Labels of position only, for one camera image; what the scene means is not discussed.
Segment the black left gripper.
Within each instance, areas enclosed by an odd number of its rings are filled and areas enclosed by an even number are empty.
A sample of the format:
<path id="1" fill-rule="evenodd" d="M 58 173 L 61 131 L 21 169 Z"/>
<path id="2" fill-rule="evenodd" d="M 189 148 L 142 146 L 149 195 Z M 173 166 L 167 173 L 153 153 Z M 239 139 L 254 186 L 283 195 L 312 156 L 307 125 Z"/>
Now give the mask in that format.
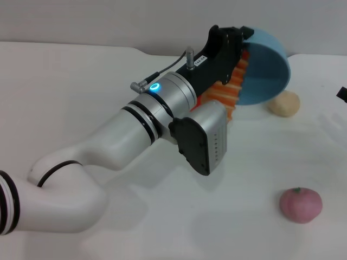
<path id="1" fill-rule="evenodd" d="M 176 73 L 190 83 L 197 96 L 217 81 L 228 83 L 241 58 L 243 41 L 253 35 L 254 29 L 250 27 L 220 28 L 214 25 L 209 30 L 204 48 L 194 57 L 194 61 L 197 62 L 195 68 L 189 70 L 184 65 Z"/>

